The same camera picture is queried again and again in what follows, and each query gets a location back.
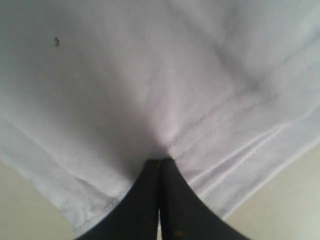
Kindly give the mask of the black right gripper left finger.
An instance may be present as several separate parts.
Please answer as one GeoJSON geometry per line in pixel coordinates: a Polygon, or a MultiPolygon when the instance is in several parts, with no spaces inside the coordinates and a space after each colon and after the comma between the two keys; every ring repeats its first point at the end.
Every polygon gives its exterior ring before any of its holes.
{"type": "Polygon", "coordinates": [[[81,240],[156,240],[160,162],[147,160],[132,188],[81,240]]]}

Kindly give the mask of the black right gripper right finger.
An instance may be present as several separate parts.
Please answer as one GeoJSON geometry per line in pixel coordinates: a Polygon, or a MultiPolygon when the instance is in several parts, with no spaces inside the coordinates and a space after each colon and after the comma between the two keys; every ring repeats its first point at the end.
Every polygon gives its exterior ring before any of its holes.
{"type": "Polygon", "coordinates": [[[158,205],[163,240],[247,240],[190,188],[173,159],[160,164],[158,205]]]}

